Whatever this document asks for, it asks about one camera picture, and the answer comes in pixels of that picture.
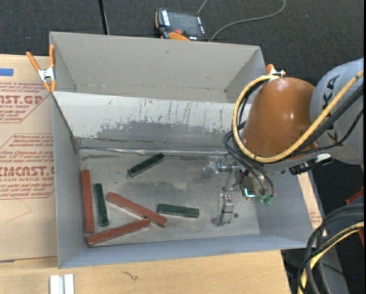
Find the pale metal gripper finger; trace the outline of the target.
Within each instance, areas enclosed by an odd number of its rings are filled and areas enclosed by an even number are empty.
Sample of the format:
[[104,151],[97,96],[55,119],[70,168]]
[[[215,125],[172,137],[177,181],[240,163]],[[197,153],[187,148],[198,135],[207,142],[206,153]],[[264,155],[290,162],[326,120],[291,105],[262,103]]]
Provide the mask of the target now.
[[209,161],[202,168],[203,179],[210,179],[213,175],[220,175],[224,173],[231,173],[233,171],[232,166],[225,165],[224,161]]
[[234,211],[234,202],[230,194],[220,194],[217,214],[212,218],[212,223],[216,227],[230,224]]

